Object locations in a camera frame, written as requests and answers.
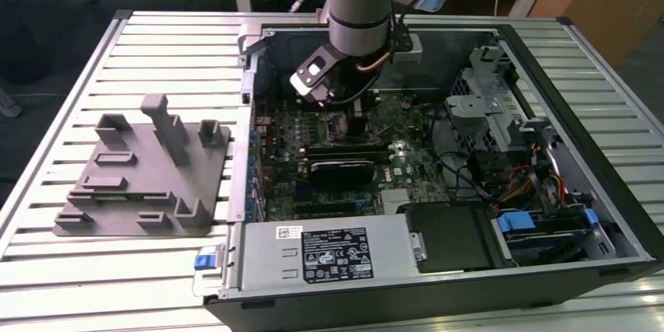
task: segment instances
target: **blue latch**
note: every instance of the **blue latch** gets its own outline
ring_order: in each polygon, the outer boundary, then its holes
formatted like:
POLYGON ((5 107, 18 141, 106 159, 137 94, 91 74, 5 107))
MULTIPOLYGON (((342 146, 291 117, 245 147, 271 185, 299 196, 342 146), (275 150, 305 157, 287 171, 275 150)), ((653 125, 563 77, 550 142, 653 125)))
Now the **blue latch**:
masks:
POLYGON ((533 229, 535 224, 531 222, 530 214, 526 211, 510 211, 497 217, 497 226, 499 231, 506 232, 513 229, 533 229))
POLYGON ((214 254, 199 254, 194 260, 194 270, 211 270, 217 268, 217 256, 214 254))
POLYGON ((594 210, 591 209, 583 209, 582 214, 585 214, 585 218, 587 220, 587 223, 590 225, 598 225, 599 224, 599 219, 597 218, 597 214, 594 213, 594 210))

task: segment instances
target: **connector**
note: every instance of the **connector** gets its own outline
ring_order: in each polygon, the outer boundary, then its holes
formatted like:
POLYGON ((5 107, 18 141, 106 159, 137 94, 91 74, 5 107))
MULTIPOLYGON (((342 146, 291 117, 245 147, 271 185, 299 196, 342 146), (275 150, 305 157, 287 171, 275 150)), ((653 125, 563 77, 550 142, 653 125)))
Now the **connector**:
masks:
POLYGON ((290 9, 287 10, 287 13, 294 13, 297 12, 297 10, 299 9, 301 7, 301 3, 303 3, 303 0, 295 0, 291 5, 290 5, 290 9))

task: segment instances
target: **power supply label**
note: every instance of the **power supply label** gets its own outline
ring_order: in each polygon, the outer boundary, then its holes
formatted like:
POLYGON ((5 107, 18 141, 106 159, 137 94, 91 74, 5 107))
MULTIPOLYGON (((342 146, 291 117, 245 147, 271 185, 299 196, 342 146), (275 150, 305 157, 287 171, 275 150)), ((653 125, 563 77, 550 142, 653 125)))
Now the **power supply label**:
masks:
POLYGON ((301 264, 309 284, 373 278, 366 229, 302 232, 301 264))

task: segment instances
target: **barcode sticker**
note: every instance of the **barcode sticker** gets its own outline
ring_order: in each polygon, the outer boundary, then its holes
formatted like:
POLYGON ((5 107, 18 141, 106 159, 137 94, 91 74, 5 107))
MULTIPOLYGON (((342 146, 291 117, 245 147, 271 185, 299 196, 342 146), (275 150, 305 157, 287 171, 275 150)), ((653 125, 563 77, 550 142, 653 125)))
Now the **barcode sticker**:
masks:
POLYGON ((279 225, 277 226, 277 239, 299 239, 299 225, 279 225))

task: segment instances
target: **motherboard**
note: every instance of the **motherboard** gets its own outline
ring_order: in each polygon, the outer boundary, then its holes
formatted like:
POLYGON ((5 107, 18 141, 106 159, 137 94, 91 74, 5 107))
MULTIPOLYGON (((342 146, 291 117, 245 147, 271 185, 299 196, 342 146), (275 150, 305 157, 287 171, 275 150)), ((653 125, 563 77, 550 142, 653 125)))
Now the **motherboard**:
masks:
POLYGON ((263 100, 254 127, 267 221, 389 214, 409 202, 447 200, 429 141, 438 104, 389 93, 370 105, 365 131, 349 135, 346 112, 263 100))

